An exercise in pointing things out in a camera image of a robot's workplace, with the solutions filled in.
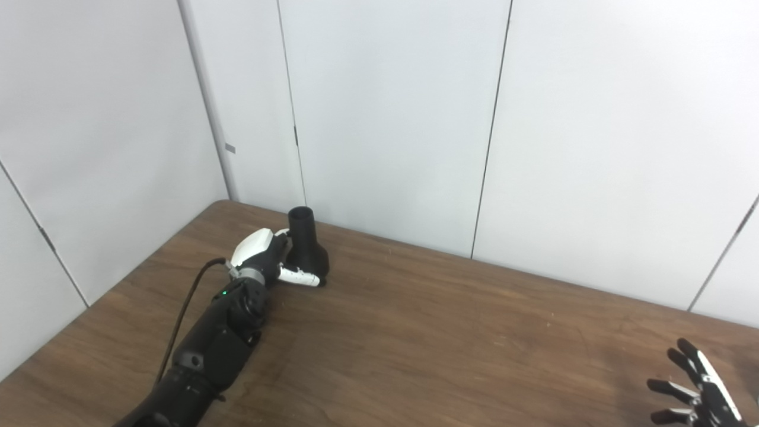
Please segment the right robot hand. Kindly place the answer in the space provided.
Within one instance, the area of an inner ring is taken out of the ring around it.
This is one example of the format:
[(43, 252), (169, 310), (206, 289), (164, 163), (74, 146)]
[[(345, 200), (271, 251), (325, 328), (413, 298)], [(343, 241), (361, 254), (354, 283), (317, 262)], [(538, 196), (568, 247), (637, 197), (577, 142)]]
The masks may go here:
[(704, 352), (686, 338), (679, 338), (676, 346), (676, 349), (668, 349), (667, 357), (685, 371), (695, 388), (690, 389), (672, 381), (648, 379), (650, 391), (674, 397), (686, 405), (653, 412), (650, 421), (654, 425), (748, 426), (723, 379)]

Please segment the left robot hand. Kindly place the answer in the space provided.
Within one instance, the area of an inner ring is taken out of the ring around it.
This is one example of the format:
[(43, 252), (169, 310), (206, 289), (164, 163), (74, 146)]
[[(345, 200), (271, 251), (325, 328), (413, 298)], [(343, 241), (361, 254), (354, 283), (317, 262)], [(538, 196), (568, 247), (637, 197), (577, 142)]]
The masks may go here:
[(306, 287), (325, 286), (326, 280), (317, 274), (285, 262), (291, 242), (289, 229), (274, 232), (271, 229), (259, 229), (247, 236), (226, 262), (230, 279), (255, 279), (266, 287), (275, 283), (288, 283)]

